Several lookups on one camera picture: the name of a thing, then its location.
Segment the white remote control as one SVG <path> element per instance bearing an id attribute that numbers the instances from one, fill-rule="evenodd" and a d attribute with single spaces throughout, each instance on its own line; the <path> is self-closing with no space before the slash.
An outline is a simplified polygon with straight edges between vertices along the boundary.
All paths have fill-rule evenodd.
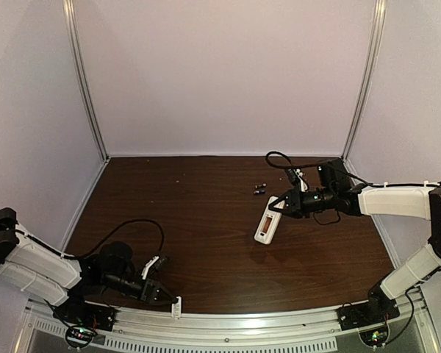
<path id="1" fill-rule="evenodd" d="M 277 198 L 277 196 L 271 196 L 268 199 L 264 213 L 254 234 L 254 240 L 258 243 L 269 245 L 276 233 L 282 215 L 270 211 L 270 203 Z"/>

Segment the white battery cover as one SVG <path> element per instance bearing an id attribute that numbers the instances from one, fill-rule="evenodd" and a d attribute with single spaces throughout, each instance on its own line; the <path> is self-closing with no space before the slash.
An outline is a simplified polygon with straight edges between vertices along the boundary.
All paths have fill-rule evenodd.
<path id="1" fill-rule="evenodd" d="M 171 305 L 171 317 L 179 320 L 182 317 L 182 297 L 177 296 L 176 301 Z"/>

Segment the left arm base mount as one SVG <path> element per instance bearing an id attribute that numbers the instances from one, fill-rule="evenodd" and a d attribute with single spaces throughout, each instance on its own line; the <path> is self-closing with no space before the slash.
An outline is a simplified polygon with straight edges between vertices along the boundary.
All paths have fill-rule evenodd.
<path id="1" fill-rule="evenodd" d="M 64 339 L 71 349 L 80 351 L 95 343 L 102 332 L 111 332 L 115 323 L 114 307 L 88 302 L 66 302 L 49 305 L 53 317 L 65 327 Z"/>

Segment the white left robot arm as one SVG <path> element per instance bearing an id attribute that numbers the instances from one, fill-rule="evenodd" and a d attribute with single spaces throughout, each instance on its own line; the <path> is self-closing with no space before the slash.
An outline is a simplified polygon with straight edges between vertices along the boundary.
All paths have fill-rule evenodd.
<path id="1" fill-rule="evenodd" d="M 83 300 L 98 289 L 111 289 L 146 305 L 180 303 L 154 275 L 167 257 L 153 256 L 141 270 L 132 262 L 132 248 L 104 237 L 88 253 L 63 253 L 28 232 L 16 212 L 0 209 L 0 279 L 61 307 Z"/>

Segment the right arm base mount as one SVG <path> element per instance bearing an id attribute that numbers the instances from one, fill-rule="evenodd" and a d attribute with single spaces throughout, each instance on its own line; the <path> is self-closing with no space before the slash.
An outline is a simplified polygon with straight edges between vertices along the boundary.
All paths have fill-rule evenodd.
<path id="1" fill-rule="evenodd" d="M 359 338 L 372 349 L 384 348 L 390 339 L 389 320 L 400 315 L 396 300 L 389 299 L 379 283 L 368 291 L 365 302 L 345 303 L 336 312 L 342 331 L 365 328 Z"/>

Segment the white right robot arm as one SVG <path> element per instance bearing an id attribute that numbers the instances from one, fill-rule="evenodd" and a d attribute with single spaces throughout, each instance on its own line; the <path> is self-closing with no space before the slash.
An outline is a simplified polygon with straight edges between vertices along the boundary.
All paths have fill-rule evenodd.
<path id="1" fill-rule="evenodd" d="M 279 169 L 292 187 L 268 209 L 283 216 L 300 219 L 333 210 L 338 215 L 388 215 L 430 223 L 426 244 L 370 290 L 369 302 L 392 302 L 441 270 L 441 181 L 374 184 L 348 172 L 340 158 L 309 165 L 288 162 Z"/>

